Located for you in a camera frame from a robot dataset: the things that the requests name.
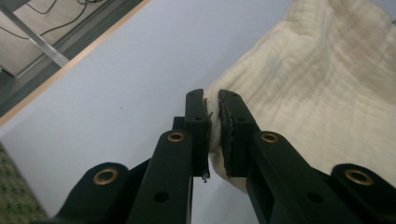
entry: brass insert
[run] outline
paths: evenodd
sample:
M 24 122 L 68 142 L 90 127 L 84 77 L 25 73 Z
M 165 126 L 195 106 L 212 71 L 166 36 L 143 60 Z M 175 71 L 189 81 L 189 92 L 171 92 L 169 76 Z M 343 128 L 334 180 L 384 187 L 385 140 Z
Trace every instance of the brass insert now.
M 183 133 L 170 133 L 168 135 L 168 140 L 171 142 L 180 142 L 183 141 L 184 134 Z
M 106 168 L 96 173 L 96 175 L 93 177 L 93 183 L 96 185 L 106 185 L 116 180 L 118 176 L 118 170 L 112 167 Z
M 269 143 L 275 143 L 279 141 L 279 138 L 273 133 L 263 133 L 262 140 Z
M 371 186 L 374 184 L 374 180 L 363 171 L 348 169 L 346 170 L 345 174 L 349 180 L 351 180 L 356 184 L 364 185 L 364 186 Z

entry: green carpet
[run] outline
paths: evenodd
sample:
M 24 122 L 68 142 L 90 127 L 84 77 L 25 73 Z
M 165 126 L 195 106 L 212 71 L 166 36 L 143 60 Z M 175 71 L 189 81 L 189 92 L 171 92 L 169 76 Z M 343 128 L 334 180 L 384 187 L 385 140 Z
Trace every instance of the green carpet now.
M 42 217 L 44 211 L 0 145 L 0 223 L 24 224 Z

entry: gray floor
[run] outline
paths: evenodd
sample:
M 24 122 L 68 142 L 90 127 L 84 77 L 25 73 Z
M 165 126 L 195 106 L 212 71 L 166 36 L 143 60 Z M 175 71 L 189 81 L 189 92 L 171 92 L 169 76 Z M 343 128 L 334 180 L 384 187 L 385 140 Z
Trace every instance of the gray floor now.
M 54 47 L 72 59 L 115 22 L 137 6 L 141 0 L 110 0 L 58 40 Z M 55 74 L 60 67 L 41 55 L 21 72 L 19 78 L 0 73 L 0 117 L 29 93 Z

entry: cream fabric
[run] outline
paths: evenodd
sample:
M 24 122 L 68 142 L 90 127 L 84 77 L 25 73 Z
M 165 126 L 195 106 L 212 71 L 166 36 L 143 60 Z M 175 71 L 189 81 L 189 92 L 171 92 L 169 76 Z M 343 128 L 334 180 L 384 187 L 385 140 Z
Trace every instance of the cream fabric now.
M 225 175 L 220 89 L 245 100 L 264 131 L 284 135 L 329 174 L 365 166 L 396 186 L 396 27 L 366 0 L 295 0 L 288 13 L 206 91 L 213 111 L 210 159 Z

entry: towel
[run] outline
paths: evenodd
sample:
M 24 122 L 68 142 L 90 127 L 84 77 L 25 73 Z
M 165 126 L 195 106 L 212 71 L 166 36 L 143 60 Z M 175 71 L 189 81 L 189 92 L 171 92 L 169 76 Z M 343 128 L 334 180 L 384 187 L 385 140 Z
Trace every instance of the towel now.
M 207 90 L 239 93 L 261 130 L 285 136 L 304 159 L 329 174 L 355 163 L 396 186 L 396 27 L 367 0 L 295 0 L 284 18 Z M 210 160 L 226 176 L 219 116 Z

